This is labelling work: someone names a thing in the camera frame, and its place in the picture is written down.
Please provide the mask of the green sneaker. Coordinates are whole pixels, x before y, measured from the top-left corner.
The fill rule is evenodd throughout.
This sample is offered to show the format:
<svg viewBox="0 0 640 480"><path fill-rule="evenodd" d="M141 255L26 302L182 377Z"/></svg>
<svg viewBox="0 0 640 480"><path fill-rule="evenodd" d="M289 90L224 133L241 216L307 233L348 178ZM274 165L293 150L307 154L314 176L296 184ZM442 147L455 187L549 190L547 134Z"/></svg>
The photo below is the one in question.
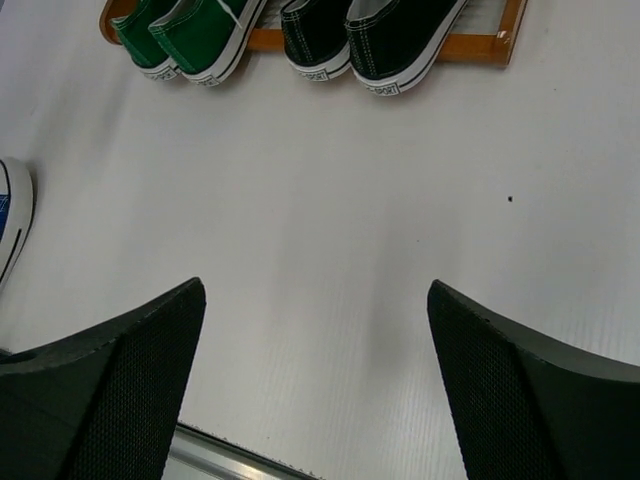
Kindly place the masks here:
<svg viewBox="0 0 640 480"><path fill-rule="evenodd" d="M238 66L266 0L179 1L148 30L183 76L217 86Z"/></svg>
<svg viewBox="0 0 640 480"><path fill-rule="evenodd" d="M177 1L136 1L126 15L110 20L121 45L142 74L154 81L169 81L180 75L177 63L163 50L149 26L168 14Z"/></svg>

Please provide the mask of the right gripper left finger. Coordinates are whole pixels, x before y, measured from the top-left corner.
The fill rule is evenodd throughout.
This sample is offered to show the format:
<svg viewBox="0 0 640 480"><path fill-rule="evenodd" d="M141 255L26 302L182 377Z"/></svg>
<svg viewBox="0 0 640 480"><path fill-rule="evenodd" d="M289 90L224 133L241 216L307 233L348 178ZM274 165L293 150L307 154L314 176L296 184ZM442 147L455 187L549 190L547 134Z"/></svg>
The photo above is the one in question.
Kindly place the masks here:
<svg viewBox="0 0 640 480"><path fill-rule="evenodd" d="M161 478L205 309L192 278L73 335L2 353L2 478Z"/></svg>

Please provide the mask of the black sneaker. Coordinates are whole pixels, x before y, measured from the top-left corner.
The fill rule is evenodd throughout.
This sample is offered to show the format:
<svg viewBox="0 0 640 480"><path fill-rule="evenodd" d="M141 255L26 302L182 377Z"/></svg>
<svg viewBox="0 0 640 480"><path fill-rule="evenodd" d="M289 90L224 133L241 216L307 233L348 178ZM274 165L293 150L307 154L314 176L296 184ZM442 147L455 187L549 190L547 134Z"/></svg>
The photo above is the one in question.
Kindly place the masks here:
<svg viewBox="0 0 640 480"><path fill-rule="evenodd" d="M326 82L351 68L344 27L350 6L346 0L307 0L280 9L286 58L305 79Z"/></svg>
<svg viewBox="0 0 640 480"><path fill-rule="evenodd" d="M389 97L429 72L467 0L354 1L344 26L357 80Z"/></svg>

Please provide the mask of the blue sneaker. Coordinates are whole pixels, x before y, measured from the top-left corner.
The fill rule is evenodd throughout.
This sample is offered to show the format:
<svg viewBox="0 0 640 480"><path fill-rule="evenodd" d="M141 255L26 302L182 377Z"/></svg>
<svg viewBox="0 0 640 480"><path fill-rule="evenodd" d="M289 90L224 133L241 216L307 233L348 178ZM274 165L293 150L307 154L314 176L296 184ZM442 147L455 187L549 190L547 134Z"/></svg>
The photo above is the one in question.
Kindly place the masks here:
<svg viewBox="0 0 640 480"><path fill-rule="evenodd" d="M26 164L1 159L1 289L18 260L34 214L34 185Z"/></svg>

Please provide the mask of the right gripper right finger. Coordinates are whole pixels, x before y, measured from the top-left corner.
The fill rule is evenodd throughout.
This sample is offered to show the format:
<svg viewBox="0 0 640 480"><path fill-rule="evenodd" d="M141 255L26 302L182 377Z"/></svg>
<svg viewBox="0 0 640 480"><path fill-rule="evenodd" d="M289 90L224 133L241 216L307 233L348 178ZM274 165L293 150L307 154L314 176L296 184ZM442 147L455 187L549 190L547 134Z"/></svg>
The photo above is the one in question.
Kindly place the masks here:
<svg viewBox="0 0 640 480"><path fill-rule="evenodd" d="M470 479L636 479L639 368L436 280L427 315Z"/></svg>

